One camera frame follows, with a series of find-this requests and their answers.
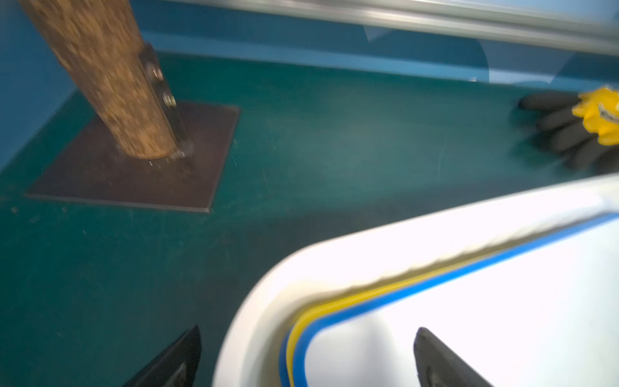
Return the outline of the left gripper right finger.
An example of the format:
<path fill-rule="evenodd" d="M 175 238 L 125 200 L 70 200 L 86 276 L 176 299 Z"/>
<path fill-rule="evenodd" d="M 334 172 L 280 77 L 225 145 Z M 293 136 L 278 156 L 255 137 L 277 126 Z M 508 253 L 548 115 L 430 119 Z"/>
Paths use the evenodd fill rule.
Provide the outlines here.
<path fill-rule="evenodd" d="M 492 387 L 425 327 L 420 327 L 417 331 L 414 357 L 421 387 Z"/>

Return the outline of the blue-edged whiteboard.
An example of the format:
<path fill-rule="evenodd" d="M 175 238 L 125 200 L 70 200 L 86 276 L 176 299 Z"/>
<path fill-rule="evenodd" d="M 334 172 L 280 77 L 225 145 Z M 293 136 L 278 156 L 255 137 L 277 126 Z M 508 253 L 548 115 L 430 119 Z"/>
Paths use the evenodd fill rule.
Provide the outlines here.
<path fill-rule="evenodd" d="M 617 385 L 617 215 L 307 307 L 280 383 L 417 386 L 434 338 L 493 386 Z"/>

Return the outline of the white plastic storage box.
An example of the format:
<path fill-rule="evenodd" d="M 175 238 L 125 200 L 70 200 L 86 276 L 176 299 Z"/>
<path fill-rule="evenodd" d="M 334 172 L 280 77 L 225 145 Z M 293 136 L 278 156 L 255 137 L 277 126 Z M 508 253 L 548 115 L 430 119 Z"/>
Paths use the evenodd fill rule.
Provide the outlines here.
<path fill-rule="evenodd" d="M 618 176 L 511 194 L 317 243 L 284 259 L 245 298 L 223 342 L 215 386 L 283 386 L 280 346 L 304 306 L 467 254 L 618 217 Z"/>

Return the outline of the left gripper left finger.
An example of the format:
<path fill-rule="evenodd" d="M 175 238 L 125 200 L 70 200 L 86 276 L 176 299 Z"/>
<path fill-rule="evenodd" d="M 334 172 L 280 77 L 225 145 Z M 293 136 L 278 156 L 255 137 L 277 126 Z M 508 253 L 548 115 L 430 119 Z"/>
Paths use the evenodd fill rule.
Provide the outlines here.
<path fill-rule="evenodd" d="M 124 387 L 193 386 L 200 360 L 201 334 L 196 325 L 167 346 Z"/>

